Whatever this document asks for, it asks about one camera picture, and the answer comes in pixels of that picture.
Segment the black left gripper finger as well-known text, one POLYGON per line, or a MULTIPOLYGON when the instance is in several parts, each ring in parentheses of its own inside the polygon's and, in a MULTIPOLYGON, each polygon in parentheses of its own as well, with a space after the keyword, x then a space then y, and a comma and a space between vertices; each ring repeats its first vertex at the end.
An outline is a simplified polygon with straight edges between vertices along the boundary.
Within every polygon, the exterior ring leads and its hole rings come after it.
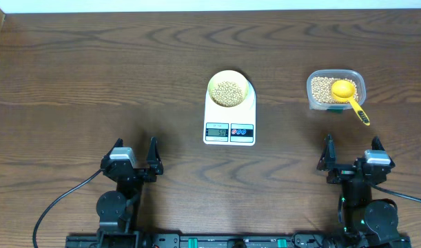
POLYGON ((157 144, 158 139, 155 136, 151 137, 146 162, 156 175, 163 175, 163 162, 159 155, 157 144))
POLYGON ((107 167, 108 162, 110 160, 110 154, 112 153, 114 148, 122 147, 123 146, 123 140, 121 138, 118 138, 115 144, 112 146, 112 148, 109 150, 109 152, 102 158, 101 160, 101 167, 107 167))

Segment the yellow bowl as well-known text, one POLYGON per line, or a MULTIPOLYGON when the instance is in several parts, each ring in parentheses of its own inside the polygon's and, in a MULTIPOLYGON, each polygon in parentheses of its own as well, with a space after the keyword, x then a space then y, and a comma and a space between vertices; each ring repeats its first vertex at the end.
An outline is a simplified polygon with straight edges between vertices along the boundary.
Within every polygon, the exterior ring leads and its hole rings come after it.
POLYGON ((248 95, 248 92, 249 92, 249 83, 248 83, 247 79, 240 72, 237 72, 237 71, 234 71, 234 70, 223 70, 221 72, 216 73, 209 80, 209 83, 208 83, 208 86, 207 86, 207 91, 209 93, 209 96, 212 93, 213 89, 219 83, 221 83, 223 81, 230 81, 230 82, 237 83, 243 89, 243 92, 244 92, 244 100, 247 98, 247 95, 248 95))

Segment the yellow measuring scoop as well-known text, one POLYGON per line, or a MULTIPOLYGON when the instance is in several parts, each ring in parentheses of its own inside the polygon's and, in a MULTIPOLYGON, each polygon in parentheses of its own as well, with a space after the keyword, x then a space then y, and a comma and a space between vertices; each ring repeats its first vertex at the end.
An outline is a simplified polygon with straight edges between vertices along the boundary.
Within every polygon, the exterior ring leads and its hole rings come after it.
POLYGON ((351 82, 346 80, 335 81, 331 86, 332 97, 339 102, 349 103, 352 106, 358 118, 366 126, 370 126, 369 117, 354 98, 355 92, 356 87, 351 82))

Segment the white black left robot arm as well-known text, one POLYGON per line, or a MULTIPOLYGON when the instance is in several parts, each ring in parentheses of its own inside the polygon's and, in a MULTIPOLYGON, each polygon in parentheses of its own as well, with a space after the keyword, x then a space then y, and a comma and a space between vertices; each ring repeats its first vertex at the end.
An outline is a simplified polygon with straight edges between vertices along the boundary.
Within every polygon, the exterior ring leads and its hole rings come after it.
POLYGON ((97 201, 99 215, 98 247, 151 247, 149 234, 135 230, 142 189, 145 183, 156 182, 163 174, 163 162, 152 137, 146 158, 146 167, 138 168, 136 156, 130 147, 118 139, 102 158, 103 175, 116 183, 116 189, 104 193, 97 201))

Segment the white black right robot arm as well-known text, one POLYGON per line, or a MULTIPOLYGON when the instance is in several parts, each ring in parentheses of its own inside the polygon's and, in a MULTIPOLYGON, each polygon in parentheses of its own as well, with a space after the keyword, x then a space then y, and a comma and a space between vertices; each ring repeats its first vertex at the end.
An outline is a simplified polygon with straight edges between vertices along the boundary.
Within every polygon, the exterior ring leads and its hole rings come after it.
POLYGON ((343 230, 322 241, 323 247, 398 247, 411 246, 408 236, 398 231, 398 207, 388 198, 374 199, 372 189, 387 180, 395 163, 376 136, 371 149, 352 164, 337 162, 332 136, 325 138, 325 148, 317 170, 327 171, 327 183, 342 187, 338 219, 343 230))

